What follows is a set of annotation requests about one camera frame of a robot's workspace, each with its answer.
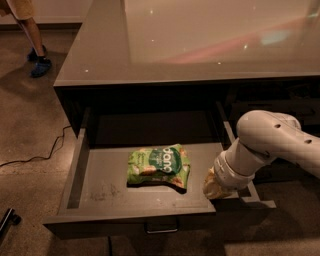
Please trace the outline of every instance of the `gray countertop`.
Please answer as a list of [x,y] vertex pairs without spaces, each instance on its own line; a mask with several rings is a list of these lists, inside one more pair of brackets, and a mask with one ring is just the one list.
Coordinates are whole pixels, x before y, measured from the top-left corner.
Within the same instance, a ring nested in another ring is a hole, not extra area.
[[55,86],[318,76],[317,6],[94,0]]

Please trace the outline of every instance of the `floor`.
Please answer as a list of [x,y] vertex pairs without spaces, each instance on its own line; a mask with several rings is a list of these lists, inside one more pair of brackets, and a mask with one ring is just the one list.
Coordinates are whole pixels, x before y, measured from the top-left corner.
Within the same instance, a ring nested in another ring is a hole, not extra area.
[[57,213],[76,138],[53,90],[53,83],[76,30],[44,30],[53,62],[44,77],[32,79],[29,51],[20,31],[0,31],[0,215],[14,208],[22,217],[11,226],[0,255],[320,255],[320,181],[310,175],[256,186],[262,199],[277,208],[256,223],[145,236],[60,240],[42,221]]

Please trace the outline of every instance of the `open drawer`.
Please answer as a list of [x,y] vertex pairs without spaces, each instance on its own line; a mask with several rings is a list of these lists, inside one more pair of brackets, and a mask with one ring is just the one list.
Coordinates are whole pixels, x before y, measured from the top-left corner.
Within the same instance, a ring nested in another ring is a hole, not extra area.
[[[219,105],[212,112],[104,115],[88,111],[59,212],[47,217],[44,225],[61,239],[205,228],[217,209],[204,196],[203,183],[213,160],[223,150],[223,134],[229,132],[230,137],[231,132],[223,125],[227,124],[223,117]],[[191,162],[186,193],[163,185],[127,186],[131,152],[176,143],[184,147]],[[240,208],[274,207],[273,202],[261,202],[253,186],[249,190],[251,196],[241,198]],[[237,193],[228,199],[240,200]]]

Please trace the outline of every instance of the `green snack bag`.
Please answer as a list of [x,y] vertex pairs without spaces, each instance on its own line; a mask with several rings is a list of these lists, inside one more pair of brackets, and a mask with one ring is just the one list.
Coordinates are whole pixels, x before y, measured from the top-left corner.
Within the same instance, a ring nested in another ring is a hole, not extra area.
[[180,144],[162,149],[142,148],[129,156],[127,183],[170,185],[186,190],[189,172],[190,161]]

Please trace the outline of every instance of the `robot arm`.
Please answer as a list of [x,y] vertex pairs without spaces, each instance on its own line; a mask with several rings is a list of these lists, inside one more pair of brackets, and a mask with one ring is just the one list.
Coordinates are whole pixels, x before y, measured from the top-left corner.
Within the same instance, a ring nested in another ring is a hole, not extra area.
[[208,199],[244,189],[257,170],[276,158],[320,178],[320,139],[301,131],[294,117],[255,110],[244,114],[236,128],[238,138],[214,160],[205,181],[203,190]]

